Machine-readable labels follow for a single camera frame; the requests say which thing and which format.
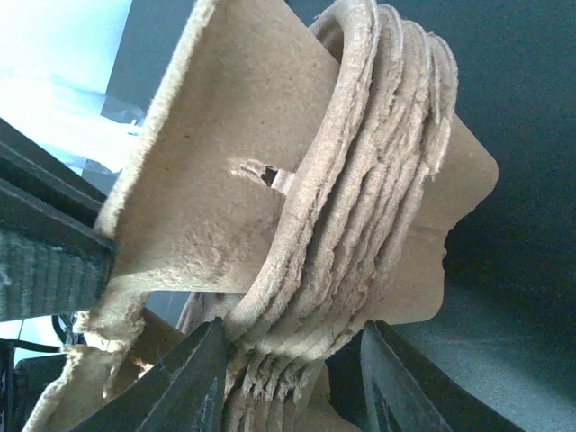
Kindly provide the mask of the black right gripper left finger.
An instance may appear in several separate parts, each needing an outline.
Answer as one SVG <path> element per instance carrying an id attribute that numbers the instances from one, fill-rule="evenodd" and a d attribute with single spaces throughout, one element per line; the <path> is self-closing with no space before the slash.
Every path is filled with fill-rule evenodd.
<path id="1" fill-rule="evenodd" d="M 225 382 L 222 319 L 204 322 L 81 431 L 219 431 Z"/>

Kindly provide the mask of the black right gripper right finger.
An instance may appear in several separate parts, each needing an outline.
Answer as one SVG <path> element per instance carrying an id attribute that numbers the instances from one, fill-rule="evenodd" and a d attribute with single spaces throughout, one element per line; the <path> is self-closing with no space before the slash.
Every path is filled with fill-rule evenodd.
<path id="1" fill-rule="evenodd" d="M 368 321 L 361 342 L 371 431 L 516 431 L 451 380 L 383 321 Z"/>

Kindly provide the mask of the single cardboard cup carrier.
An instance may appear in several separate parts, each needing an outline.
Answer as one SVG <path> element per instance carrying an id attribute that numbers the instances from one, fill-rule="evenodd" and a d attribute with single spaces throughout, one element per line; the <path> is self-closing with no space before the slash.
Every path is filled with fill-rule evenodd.
<path id="1" fill-rule="evenodd" d="M 282 1 L 199 1 L 143 131 L 97 217 L 117 243 L 102 298 L 76 327 L 28 431 L 66 431 L 182 339 L 147 311 L 154 291 L 245 293 L 274 238 L 283 195 L 268 167 L 302 162 L 338 65 Z"/>

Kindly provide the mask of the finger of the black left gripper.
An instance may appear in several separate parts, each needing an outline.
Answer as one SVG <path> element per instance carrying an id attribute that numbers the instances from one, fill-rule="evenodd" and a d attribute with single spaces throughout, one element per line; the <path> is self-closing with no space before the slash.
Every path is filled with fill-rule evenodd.
<path id="1" fill-rule="evenodd" d="M 104 194 L 1 123 L 1 319 L 95 306 L 116 246 L 93 230 Z"/>

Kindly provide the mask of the cardboard cup carrier stack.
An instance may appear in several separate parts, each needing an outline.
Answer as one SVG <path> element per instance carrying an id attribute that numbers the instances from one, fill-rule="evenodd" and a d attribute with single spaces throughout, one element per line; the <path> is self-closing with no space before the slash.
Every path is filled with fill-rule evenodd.
<path id="1" fill-rule="evenodd" d="M 224 319 L 226 431 L 293 430 L 391 283 L 454 128 L 458 66 L 441 37 L 374 1 L 337 1 L 311 29 L 341 48 L 340 69 L 268 256 Z"/>

